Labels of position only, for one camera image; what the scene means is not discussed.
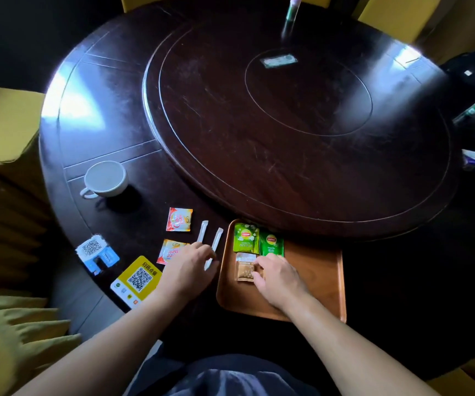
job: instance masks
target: round wooden table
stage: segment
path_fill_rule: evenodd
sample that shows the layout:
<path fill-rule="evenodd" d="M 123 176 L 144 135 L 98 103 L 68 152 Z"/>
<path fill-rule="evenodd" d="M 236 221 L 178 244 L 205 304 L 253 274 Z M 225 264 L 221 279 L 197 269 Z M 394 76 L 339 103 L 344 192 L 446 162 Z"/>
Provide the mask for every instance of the round wooden table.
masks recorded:
<path fill-rule="evenodd" d="M 195 241 L 208 219 L 210 242 L 236 212 L 284 230 L 374 238 L 413 229 L 451 201 L 460 154 L 445 75 L 409 46 L 313 5 L 301 6 L 281 41 L 287 5 L 146 5 L 90 34 L 56 71 L 40 137 L 49 198 L 73 246 L 100 233 L 120 255 L 93 279 L 124 311 L 109 286 L 138 256 L 155 262 L 170 236 L 169 207 L 194 210 L 192 232 L 174 240 Z M 261 62 L 287 54 L 298 62 Z M 131 186 L 116 198 L 83 199 L 86 170 L 103 160 L 123 163 Z M 475 354 L 475 336 L 468 347 L 455 344 L 472 331 L 463 320 L 475 317 L 475 265 L 442 268 L 448 250 L 433 243 L 434 226 L 461 211 L 454 204 L 396 239 L 342 245 L 348 324 L 424 378 Z M 445 245 L 455 241 L 449 233 Z M 469 309 L 451 314 L 453 300 L 464 299 Z M 291 324 L 226 312 L 213 287 L 167 333 L 189 350 L 192 337 L 209 332 L 198 351 L 210 353 L 236 327 L 273 334 L 261 357 L 274 359 L 292 339 L 309 366 L 321 367 Z"/>

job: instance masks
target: wooden tray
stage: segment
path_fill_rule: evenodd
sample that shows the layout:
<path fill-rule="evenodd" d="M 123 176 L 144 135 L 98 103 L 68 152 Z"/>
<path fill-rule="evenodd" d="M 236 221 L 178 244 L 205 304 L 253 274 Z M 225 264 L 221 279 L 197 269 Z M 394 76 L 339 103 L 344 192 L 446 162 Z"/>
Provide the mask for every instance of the wooden tray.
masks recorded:
<path fill-rule="evenodd" d="M 228 226 L 217 283 L 217 302 L 221 307 L 235 313 L 288 321 L 285 314 L 261 296 L 253 282 L 235 280 L 236 253 L 233 251 L 233 245 L 236 222 L 242 221 L 235 219 Z M 285 240 L 285 258 L 298 270 L 313 296 L 342 322 L 346 322 L 342 252 L 315 249 Z"/>

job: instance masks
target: left hand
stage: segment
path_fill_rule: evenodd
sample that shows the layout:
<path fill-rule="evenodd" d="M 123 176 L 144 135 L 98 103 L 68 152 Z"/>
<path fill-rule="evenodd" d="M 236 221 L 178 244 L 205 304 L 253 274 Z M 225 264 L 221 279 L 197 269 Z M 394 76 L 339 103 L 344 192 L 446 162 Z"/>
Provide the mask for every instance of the left hand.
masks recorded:
<path fill-rule="evenodd" d="M 155 293 L 166 299 L 179 299 L 184 303 L 197 297 L 214 279 L 219 261 L 212 261 L 204 270 L 205 262 L 216 258 L 207 244 L 195 242 L 184 246 L 164 267 Z"/>

